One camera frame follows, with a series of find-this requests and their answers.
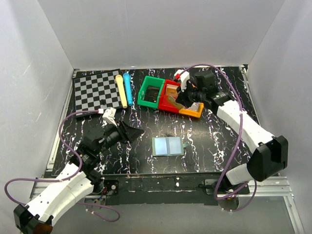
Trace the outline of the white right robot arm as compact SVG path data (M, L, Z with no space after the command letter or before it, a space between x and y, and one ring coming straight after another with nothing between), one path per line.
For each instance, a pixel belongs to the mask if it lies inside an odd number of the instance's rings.
M227 194L237 190L238 185L250 180L263 180L284 170L288 166L288 141L284 136L274 136L255 122L243 111L234 97L217 88L213 72L206 70L196 73L191 81L187 71L174 74L177 88L175 102L183 107L203 103L204 107L225 121L243 140L252 153L247 163L228 170L220 182Z

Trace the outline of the gold striped credit card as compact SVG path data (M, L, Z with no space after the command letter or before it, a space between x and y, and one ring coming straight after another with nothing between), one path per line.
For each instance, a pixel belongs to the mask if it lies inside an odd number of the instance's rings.
M168 96L167 100L168 100L169 103L171 103L178 110L181 110L181 109L184 108L184 106L182 104L180 104L180 103L177 103L176 99L174 97L172 97L172 96Z

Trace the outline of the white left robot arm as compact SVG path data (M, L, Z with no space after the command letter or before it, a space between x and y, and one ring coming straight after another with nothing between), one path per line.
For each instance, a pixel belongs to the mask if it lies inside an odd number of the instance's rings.
M98 195L105 182L95 170L100 154L117 143L132 143L144 130L131 127L124 121L89 131L78 145L78 157L70 158L57 181L26 205L14 209L16 227L23 234L49 234L53 225L76 203L89 194Z

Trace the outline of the mint green card holder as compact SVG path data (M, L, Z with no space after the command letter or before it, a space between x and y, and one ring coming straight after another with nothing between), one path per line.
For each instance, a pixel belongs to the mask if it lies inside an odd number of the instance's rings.
M153 156L182 156L188 145L179 136L153 137Z

